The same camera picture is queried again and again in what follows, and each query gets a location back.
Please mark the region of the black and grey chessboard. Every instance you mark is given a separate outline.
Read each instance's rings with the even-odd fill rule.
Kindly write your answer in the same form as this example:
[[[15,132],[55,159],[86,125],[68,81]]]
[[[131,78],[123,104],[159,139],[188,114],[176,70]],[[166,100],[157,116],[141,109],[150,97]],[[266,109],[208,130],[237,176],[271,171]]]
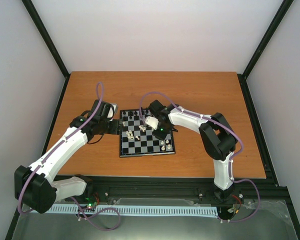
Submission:
[[[119,137],[119,156],[121,158],[172,155],[176,153],[173,134],[166,136],[165,140],[159,140],[153,136],[150,126],[144,126],[140,119],[138,109],[124,109],[119,112],[122,128]],[[167,149],[166,140],[169,140],[171,149]]]

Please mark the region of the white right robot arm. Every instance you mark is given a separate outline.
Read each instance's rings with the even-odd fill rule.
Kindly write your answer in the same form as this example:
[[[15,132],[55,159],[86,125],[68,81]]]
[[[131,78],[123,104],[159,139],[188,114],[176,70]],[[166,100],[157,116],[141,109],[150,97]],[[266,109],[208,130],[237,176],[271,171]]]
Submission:
[[[221,113],[203,115],[186,110],[179,105],[162,105],[158,100],[148,107],[151,116],[144,122],[152,128],[152,134],[164,140],[168,133],[181,126],[200,134],[206,153],[213,159],[215,199],[225,202],[234,191],[233,156],[238,137]]]

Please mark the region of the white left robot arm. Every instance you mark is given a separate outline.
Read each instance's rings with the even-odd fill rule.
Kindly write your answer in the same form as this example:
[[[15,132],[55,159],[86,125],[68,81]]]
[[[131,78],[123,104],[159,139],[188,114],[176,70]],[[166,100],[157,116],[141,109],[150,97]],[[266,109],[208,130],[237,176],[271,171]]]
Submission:
[[[114,119],[117,111],[117,104],[96,100],[91,110],[71,121],[50,150],[30,166],[21,165],[15,170],[14,196],[20,214],[24,213],[22,205],[43,214],[54,203],[73,196],[85,202],[93,198],[93,181],[89,177],[81,174],[64,180],[55,180],[55,177],[74,153],[89,144],[94,136],[118,134],[120,121]]]

